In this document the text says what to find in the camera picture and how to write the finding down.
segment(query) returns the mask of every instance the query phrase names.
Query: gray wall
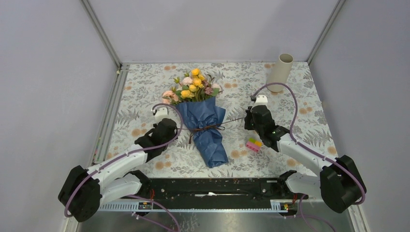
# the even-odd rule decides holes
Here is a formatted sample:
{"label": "gray wall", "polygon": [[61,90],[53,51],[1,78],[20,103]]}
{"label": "gray wall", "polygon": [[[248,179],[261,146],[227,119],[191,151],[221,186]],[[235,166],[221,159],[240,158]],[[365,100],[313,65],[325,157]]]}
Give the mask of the gray wall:
{"label": "gray wall", "polygon": [[337,0],[91,0],[124,62],[306,60]]}
{"label": "gray wall", "polygon": [[59,231],[115,70],[78,0],[0,2],[0,231]]}
{"label": "gray wall", "polygon": [[348,1],[311,70],[340,155],[368,189],[372,232],[410,223],[410,1]]}

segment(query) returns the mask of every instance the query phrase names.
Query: yellow flower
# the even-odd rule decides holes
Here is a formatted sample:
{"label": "yellow flower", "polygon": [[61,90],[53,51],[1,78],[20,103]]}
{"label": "yellow flower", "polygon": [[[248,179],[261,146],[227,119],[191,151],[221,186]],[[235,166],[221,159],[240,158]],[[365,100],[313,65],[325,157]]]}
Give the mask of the yellow flower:
{"label": "yellow flower", "polygon": [[204,85],[202,85],[201,79],[193,79],[192,83],[193,83],[195,86],[199,87],[199,88],[203,88],[203,87],[204,87]]}
{"label": "yellow flower", "polygon": [[181,91],[181,97],[182,98],[192,98],[192,97],[194,97],[195,95],[191,92],[191,91],[189,91],[189,90],[183,90],[183,91]]}
{"label": "yellow flower", "polygon": [[199,72],[200,72],[199,69],[194,69],[194,70],[191,71],[193,76],[199,75]]}
{"label": "yellow flower", "polygon": [[195,85],[190,85],[190,91],[192,93],[196,92],[198,90],[198,88]]}

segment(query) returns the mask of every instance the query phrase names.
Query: green leaf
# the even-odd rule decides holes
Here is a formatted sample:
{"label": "green leaf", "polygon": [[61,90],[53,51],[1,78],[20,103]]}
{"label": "green leaf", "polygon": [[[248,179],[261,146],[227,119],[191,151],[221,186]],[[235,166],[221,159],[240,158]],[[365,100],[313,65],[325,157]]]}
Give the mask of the green leaf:
{"label": "green leaf", "polygon": [[219,93],[219,88],[215,88],[215,89],[214,89],[214,92],[211,94],[211,96],[212,96],[212,97],[215,97],[215,96],[218,95],[218,93]]}

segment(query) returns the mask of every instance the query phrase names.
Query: table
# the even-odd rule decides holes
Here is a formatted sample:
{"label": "table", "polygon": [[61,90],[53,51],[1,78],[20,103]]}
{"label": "table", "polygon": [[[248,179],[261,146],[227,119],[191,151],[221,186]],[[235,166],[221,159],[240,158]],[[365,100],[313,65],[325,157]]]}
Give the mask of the table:
{"label": "table", "polygon": [[[154,117],[151,107],[161,102],[164,91],[175,86],[173,78],[183,77],[194,68],[216,78],[223,92],[217,96],[217,106],[226,109],[225,120],[244,117],[245,109],[252,105],[250,95],[265,84],[273,63],[179,63],[179,64],[132,64],[122,93],[107,158],[125,151],[139,136],[152,128]],[[337,156],[322,103],[306,62],[294,62],[288,78],[294,91],[299,109],[294,133],[305,143],[326,153]],[[268,109],[275,122],[289,128],[294,114],[294,102],[285,89],[271,93],[265,89],[259,94],[268,97]],[[253,152],[245,147],[248,138],[259,139],[254,131],[244,130],[244,121],[225,124],[221,131],[222,144],[229,163],[207,168],[194,143],[188,144],[189,132],[183,130],[178,140],[171,143],[161,156],[136,167],[148,177],[277,177],[287,170],[297,170],[314,175],[298,161],[277,153],[268,147]]]}

